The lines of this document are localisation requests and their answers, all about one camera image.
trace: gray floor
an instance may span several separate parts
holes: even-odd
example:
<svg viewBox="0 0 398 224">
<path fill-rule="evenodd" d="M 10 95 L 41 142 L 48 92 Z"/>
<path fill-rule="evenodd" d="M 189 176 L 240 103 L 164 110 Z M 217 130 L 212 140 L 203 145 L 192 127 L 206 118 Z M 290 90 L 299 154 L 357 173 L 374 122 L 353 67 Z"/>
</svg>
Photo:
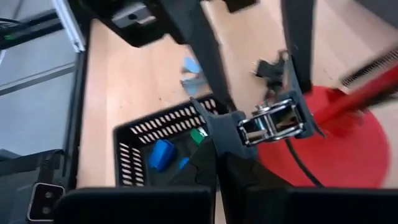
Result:
<svg viewBox="0 0 398 224">
<path fill-rule="evenodd" d="M 0 0 L 0 17 L 11 18 L 17 3 Z M 51 8 L 51 0 L 25 0 L 17 19 Z M 6 50 L 0 64 L 0 149 L 26 155 L 63 147 L 75 57 L 64 30 Z M 70 69 L 62 75 L 60 67 Z M 21 88 L 54 72 L 59 77 Z"/>
</svg>

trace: metal ratchet buckle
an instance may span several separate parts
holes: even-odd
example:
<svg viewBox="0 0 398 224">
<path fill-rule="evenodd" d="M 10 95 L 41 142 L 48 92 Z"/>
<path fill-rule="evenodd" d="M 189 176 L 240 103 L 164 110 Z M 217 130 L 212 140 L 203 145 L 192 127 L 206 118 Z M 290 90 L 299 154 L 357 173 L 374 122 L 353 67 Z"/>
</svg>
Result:
<svg viewBox="0 0 398 224">
<path fill-rule="evenodd" d="M 245 145 L 278 141 L 303 131 L 304 124 L 293 100 L 257 105 L 253 117 L 238 123 Z"/>
</svg>

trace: black plastic basket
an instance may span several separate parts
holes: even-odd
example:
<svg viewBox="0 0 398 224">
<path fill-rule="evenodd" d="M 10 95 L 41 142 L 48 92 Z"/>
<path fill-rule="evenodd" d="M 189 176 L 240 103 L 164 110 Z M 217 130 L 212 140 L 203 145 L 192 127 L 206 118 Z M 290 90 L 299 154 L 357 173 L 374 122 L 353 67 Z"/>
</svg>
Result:
<svg viewBox="0 0 398 224">
<path fill-rule="evenodd" d="M 225 106 L 211 95 L 197 100 L 211 113 L 227 113 Z M 178 173 L 179 161 L 183 157 L 190 157 L 198 149 L 190 136 L 190 130 L 202 127 L 204 124 L 203 118 L 188 101 L 116 127 L 114 129 L 116 185 L 166 184 Z M 148 166 L 153 145 L 158 139 L 167 139 L 177 148 L 175 158 L 163 172 L 157 172 Z"/>
</svg>

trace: small blue piece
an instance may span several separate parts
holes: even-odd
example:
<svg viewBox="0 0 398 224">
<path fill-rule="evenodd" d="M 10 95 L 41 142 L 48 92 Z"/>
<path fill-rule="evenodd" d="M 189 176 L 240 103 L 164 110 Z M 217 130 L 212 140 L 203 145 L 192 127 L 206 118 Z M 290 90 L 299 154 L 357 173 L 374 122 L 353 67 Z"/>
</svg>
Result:
<svg viewBox="0 0 398 224">
<path fill-rule="evenodd" d="M 198 65 L 196 61 L 194 61 L 190 57 L 184 57 L 184 69 L 191 73 L 201 72 L 200 65 Z"/>
<path fill-rule="evenodd" d="M 149 166 L 157 171 L 164 170 L 175 154 L 175 146 L 168 140 L 157 140 L 149 157 Z"/>
<path fill-rule="evenodd" d="M 188 163 L 189 161 L 189 157 L 184 157 L 182 158 L 182 160 L 180 161 L 180 164 L 178 165 L 179 169 L 184 168 L 184 166 Z"/>
</svg>

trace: wooden floor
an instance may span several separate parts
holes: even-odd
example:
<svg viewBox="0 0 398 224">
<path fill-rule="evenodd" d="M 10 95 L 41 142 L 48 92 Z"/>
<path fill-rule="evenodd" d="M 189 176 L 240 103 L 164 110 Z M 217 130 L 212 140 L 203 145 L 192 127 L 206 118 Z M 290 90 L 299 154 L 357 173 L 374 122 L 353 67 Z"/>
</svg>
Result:
<svg viewBox="0 0 398 224">
<path fill-rule="evenodd" d="M 224 2 L 203 3 L 221 44 L 231 92 L 247 114 L 263 94 L 264 83 L 250 74 L 259 58 L 274 60 L 284 48 L 278 0 L 261 1 L 238 14 Z M 333 86 L 398 40 L 398 31 L 352 0 L 319 0 L 316 14 L 313 81 Z M 186 100 L 180 86 L 188 48 L 167 36 L 141 49 L 130 47 L 98 21 L 93 22 L 86 83 L 78 187 L 114 185 L 112 130 Z M 204 88 L 199 94 L 208 92 Z M 398 186 L 398 105 L 374 110 L 392 144 L 391 173 L 385 186 Z"/>
</svg>

